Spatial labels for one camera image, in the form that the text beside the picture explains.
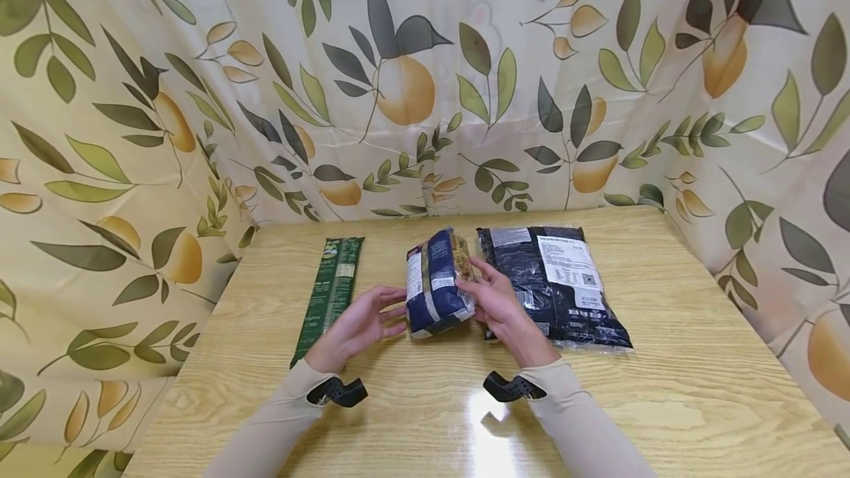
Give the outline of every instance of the hand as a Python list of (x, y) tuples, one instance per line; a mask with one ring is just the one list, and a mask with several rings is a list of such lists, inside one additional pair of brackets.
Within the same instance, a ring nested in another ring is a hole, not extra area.
[(561, 355), (522, 309), (509, 278), (481, 259), (471, 257), (482, 277), (458, 279), (457, 287), (475, 298), (475, 319), (486, 323), (507, 346), (520, 367), (549, 365)]
[(337, 318), (334, 325), (321, 335), (304, 360), (320, 373), (337, 373), (345, 362), (368, 349), (381, 339), (398, 336), (407, 330), (406, 322), (385, 327), (396, 317), (404, 315), (404, 306), (390, 306), (404, 301), (404, 288), (376, 286), (358, 295)]

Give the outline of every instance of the pasta package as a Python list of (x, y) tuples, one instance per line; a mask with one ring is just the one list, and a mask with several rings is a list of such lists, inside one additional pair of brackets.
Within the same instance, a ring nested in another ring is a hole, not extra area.
[(413, 338), (458, 326), (475, 312), (474, 300), (455, 286), (473, 279), (466, 240), (449, 227), (407, 252), (407, 321)]
[[(479, 229), (485, 259), (511, 279), (516, 298), (558, 345), (632, 348), (605, 299), (581, 227)], [(487, 331), (485, 339), (494, 339)]]

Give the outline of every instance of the white label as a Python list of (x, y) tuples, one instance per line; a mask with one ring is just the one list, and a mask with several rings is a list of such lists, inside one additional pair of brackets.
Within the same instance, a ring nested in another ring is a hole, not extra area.
[(431, 292), (447, 286), (454, 286), (454, 284), (454, 277), (434, 277), (431, 279)]
[(337, 277), (354, 277), (354, 265), (353, 264), (340, 264), (336, 267), (336, 276)]
[(423, 293), (423, 254), (416, 251), (407, 259), (407, 300)]
[(590, 250), (581, 240), (560, 237), (537, 237), (546, 278), (579, 288), (602, 289), (602, 281), (593, 265)]
[(597, 311), (605, 310), (605, 305), (602, 304), (602, 294), (599, 290), (589, 290), (586, 288), (573, 288), (576, 290), (576, 306), (579, 308), (589, 308)]
[(525, 227), (516, 229), (491, 229), (490, 236), (493, 238), (493, 247), (499, 248), (512, 243), (531, 242), (531, 234)]

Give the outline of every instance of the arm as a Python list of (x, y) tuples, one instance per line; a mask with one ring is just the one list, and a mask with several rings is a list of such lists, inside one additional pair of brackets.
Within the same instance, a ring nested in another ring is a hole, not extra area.
[(552, 437), (571, 476), (655, 477), (632, 441), (581, 387), (570, 365), (522, 309), (510, 279), (481, 259), (471, 261), (483, 278), (457, 286), (474, 296), (476, 319), (505, 344), (521, 376), (546, 391), (544, 398), (529, 400), (529, 406)]
[(359, 295), (292, 367), (270, 399), (242, 424), (204, 471), (204, 478), (276, 477), (298, 437), (324, 411), (324, 406), (308, 402), (307, 394), (370, 345), (402, 334), (407, 326), (395, 318), (404, 315), (404, 306), (390, 307), (403, 300), (403, 288), (387, 286)]
[(304, 360), (295, 364), (210, 463), (204, 478), (276, 477), (298, 437), (324, 411), (324, 406), (307, 402), (307, 394), (332, 376), (313, 370)]
[(593, 478), (655, 477), (626, 434), (581, 387), (570, 365), (559, 359), (519, 371), (547, 395), (529, 400), (531, 411), (558, 446), (571, 476)]

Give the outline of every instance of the black clip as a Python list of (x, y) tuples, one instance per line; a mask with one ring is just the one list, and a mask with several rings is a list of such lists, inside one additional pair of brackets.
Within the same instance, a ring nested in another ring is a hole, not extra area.
[(501, 374), (491, 371), (483, 382), (483, 389), (499, 402), (511, 402), (519, 398), (542, 399), (546, 391), (517, 375), (513, 381), (506, 381)]
[(338, 377), (333, 377), (313, 388), (307, 394), (307, 401), (312, 404), (324, 404), (330, 399), (336, 404), (350, 409), (368, 396), (369, 392), (359, 378), (351, 384), (345, 385)]

